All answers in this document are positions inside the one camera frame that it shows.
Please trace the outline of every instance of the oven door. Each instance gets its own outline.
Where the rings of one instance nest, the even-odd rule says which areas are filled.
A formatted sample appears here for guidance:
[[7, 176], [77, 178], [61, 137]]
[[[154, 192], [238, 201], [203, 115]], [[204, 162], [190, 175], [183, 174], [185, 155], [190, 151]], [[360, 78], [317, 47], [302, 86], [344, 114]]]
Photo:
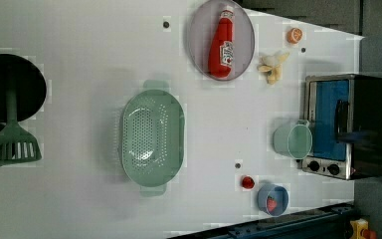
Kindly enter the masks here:
[[308, 118], [313, 134], [310, 156], [346, 160], [347, 144], [337, 141], [337, 136], [349, 128], [349, 86], [348, 80], [309, 83]]

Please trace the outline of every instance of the slotted spatula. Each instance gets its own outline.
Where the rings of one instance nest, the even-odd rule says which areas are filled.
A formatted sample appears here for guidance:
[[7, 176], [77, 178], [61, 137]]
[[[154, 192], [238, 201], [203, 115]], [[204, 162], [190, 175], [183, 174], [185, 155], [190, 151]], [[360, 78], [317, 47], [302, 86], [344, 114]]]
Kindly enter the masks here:
[[15, 79], [8, 79], [6, 90], [7, 124], [0, 131], [0, 166], [37, 161], [42, 158], [36, 138], [17, 121]]

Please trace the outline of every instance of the colander handle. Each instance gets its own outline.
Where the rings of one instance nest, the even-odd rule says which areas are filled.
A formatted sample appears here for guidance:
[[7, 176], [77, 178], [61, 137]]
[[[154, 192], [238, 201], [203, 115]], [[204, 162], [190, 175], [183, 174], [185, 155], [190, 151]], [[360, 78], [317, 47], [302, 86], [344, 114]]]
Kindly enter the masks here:
[[166, 191], [166, 184], [156, 187], [140, 186], [139, 194], [143, 197], [160, 196]]
[[169, 92], [169, 84], [159, 80], [148, 80], [144, 82], [144, 88], [146, 90], [161, 90]]

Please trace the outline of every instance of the white countertop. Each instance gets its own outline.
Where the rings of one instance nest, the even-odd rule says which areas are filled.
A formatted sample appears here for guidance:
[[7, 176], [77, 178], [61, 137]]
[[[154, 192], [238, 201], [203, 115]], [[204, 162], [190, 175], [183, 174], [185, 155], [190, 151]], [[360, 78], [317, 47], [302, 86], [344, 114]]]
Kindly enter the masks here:
[[[305, 76], [358, 72], [360, 37], [248, 10], [253, 62], [239, 79], [216, 82], [185, 47], [202, 2], [0, 0], [0, 52], [29, 56], [49, 88], [43, 111], [23, 122], [44, 158], [0, 168], [0, 239], [164, 238], [267, 218], [255, 201], [266, 180], [288, 190], [286, 214], [353, 200], [353, 181], [302, 172], [271, 138], [301, 116]], [[295, 26], [305, 37], [290, 47], [285, 33]], [[269, 86], [259, 57], [279, 50], [290, 57]], [[116, 152], [121, 109], [146, 80], [168, 81], [186, 115], [184, 164], [150, 198]], [[254, 190], [239, 187], [244, 174], [258, 180]]]

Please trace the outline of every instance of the ketchup bottle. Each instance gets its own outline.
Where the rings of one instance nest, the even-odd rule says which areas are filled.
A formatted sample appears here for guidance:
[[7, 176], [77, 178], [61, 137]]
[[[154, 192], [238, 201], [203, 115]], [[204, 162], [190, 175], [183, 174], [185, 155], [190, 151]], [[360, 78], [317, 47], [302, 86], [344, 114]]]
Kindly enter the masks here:
[[213, 37], [209, 55], [209, 73], [216, 78], [226, 78], [234, 61], [234, 8], [226, 6], [220, 14], [219, 25]]

